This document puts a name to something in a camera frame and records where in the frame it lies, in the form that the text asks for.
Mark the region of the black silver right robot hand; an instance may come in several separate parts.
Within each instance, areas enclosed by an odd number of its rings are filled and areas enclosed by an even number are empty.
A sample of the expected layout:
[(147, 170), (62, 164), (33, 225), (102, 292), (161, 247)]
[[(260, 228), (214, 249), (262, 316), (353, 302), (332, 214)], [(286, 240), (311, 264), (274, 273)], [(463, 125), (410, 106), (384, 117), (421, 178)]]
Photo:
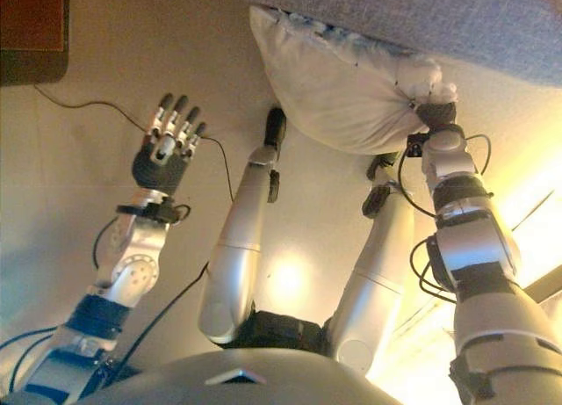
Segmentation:
[(456, 123), (457, 104), (423, 104), (415, 109), (415, 113), (429, 132), (435, 133)]

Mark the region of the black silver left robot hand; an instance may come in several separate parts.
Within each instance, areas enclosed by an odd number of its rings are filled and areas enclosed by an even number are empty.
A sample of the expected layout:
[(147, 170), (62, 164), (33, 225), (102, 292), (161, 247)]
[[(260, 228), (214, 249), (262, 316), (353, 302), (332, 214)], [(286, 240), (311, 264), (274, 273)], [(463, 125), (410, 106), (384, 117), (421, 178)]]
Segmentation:
[(183, 114), (187, 105), (185, 95), (162, 97), (133, 160), (133, 179), (139, 187), (168, 196), (176, 192), (205, 131), (204, 122), (195, 123), (200, 108)]

